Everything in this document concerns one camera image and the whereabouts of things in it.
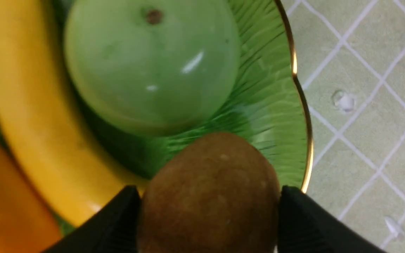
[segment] apple stem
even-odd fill
[[[156,25],[162,22],[162,18],[163,13],[157,9],[150,10],[148,11],[148,13],[146,13],[146,20],[152,25]]]

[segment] brown kiwi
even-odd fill
[[[279,189],[272,165],[246,140],[206,135],[146,189],[140,253],[272,253]]]

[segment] green glass plate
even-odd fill
[[[282,185],[307,189],[312,133],[307,103],[296,76],[296,53],[282,4],[276,0],[227,0],[241,35],[236,85],[223,107],[200,127],[176,136],[144,138],[104,122],[78,97],[88,125],[116,160],[152,178],[185,146],[214,131],[235,133],[260,150]],[[63,26],[73,0],[56,0]]]

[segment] banana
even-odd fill
[[[144,191],[86,127],[48,0],[0,0],[0,126],[40,195],[80,226],[125,185]]]

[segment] tiled countertop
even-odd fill
[[[405,0],[283,4],[314,127],[308,194],[377,246],[405,253]],[[334,106],[338,90],[355,98],[352,112]]]

